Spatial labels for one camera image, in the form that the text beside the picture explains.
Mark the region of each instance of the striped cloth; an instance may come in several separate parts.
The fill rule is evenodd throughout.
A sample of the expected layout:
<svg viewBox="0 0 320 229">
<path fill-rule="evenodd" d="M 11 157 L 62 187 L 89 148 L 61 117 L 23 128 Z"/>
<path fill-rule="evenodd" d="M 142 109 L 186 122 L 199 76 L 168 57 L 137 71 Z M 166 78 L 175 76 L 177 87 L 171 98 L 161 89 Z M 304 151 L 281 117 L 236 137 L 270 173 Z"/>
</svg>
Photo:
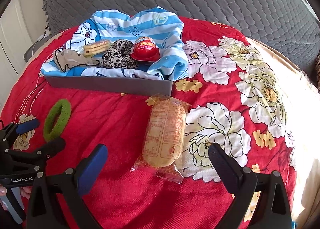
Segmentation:
<svg viewBox="0 0 320 229">
<path fill-rule="evenodd" d="M 79 26 L 72 39 L 67 41 L 62 49 L 70 48 L 78 51 L 81 46 L 101 39 L 111 41 L 126 39 L 135 42 L 141 36 L 149 36 L 158 45 L 161 58 L 147 69 L 147 73 L 132 76 L 142 78 L 156 76 L 150 79 L 175 81 L 185 78 L 188 74 L 188 58 L 183 51 L 183 42 L 180 38 L 183 26 L 184 23 L 176 14 L 161 7 L 139 12 L 133 17 L 118 10 L 96 11 L 90 19 Z M 106 73 L 106 69 L 101 69 L 99 73 Z M 42 65 L 41 72 L 44 76 L 90 76 L 91 73 L 92 76 L 96 76 L 97 70 L 59 73 L 58 69 L 54 69 L 52 62 L 48 62 Z M 108 72 L 108 76 L 123 74 L 121 69 L 113 69 Z"/>
</svg>

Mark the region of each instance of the fingernail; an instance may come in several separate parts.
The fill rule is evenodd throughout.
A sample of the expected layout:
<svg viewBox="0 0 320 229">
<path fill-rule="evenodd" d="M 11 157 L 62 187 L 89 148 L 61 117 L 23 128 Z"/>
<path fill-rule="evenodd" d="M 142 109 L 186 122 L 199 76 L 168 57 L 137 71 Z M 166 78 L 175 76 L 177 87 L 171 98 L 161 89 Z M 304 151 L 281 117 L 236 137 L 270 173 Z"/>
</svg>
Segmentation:
<svg viewBox="0 0 320 229">
<path fill-rule="evenodd" d="M 5 187 L 0 187 L 0 194 L 1 195 L 5 195 L 5 194 L 7 194 L 7 189 L 5 188 Z"/>
</svg>

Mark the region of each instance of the human hand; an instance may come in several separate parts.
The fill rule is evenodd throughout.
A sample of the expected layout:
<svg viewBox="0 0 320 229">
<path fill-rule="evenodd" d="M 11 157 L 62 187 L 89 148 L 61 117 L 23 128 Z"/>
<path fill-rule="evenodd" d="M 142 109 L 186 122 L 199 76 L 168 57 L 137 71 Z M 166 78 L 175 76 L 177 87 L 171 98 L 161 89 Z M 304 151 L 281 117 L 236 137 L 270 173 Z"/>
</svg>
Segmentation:
<svg viewBox="0 0 320 229">
<path fill-rule="evenodd" d="M 3 186 L 0 185 L 0 196 L 5 196 L 7 194 L 7 189 Z M 29 187 L 21 187 L 20 188 L 20 194 L 29 199 L 30 198 L 30 194 L 31 194 L 31 189 Z M 0 204 L 2 205 L 4 210 L 7 210 L 7 207 L 5 206 L 5 204 L 2 203 L 2 201 L 0 200 Z"/>
</svg>

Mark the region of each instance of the doraemon face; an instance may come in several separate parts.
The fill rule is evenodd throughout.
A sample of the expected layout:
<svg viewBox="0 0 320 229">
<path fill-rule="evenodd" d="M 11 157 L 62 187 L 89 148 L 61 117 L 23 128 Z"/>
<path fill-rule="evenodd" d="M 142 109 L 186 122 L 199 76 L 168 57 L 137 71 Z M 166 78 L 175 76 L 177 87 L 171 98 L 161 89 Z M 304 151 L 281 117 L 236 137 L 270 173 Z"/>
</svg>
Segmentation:
<svg viewBox="0 0 320 229">
<path fill-rule="evenodd" d="M 99 40 L 100 34 L 95 23 L 91 20 L 87 20 L 79 25 L 78 30 L 73 34 L 72 39 L 67 41 L 66 48 L 78 51 L 81 46 Z"/>
</svg>

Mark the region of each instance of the snack package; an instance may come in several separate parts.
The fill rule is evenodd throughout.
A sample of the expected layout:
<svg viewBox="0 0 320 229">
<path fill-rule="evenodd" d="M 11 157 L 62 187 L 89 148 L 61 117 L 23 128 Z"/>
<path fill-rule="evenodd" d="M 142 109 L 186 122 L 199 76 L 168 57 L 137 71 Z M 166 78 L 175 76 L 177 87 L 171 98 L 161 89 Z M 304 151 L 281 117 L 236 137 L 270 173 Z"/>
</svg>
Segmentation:
<svg viewBox="0 0 320 229">
<path fill-rule="evenodd" d="M 84 57 L 89 58 L 95 54 L 107 51 L 111 47 L 111 44 L 110 40 L 104 39 L 81 46 L 79 52 Z"/>
<path fill-rule="evenodd" d="M 156 62 L 160 59 L 159 47 L 150 37 L 139 37 L 131 48 L 131 57 L 138 61 Z"/>
<path fill-rule="evenodd" d="M 175 161 L 183 149 L 186 114 L 189 104 L 179 99 L 157 95 L 152 106 L 142 154 L 131 171 L 145 170 L 178 184 L 183 176 Z"/>
</svg>

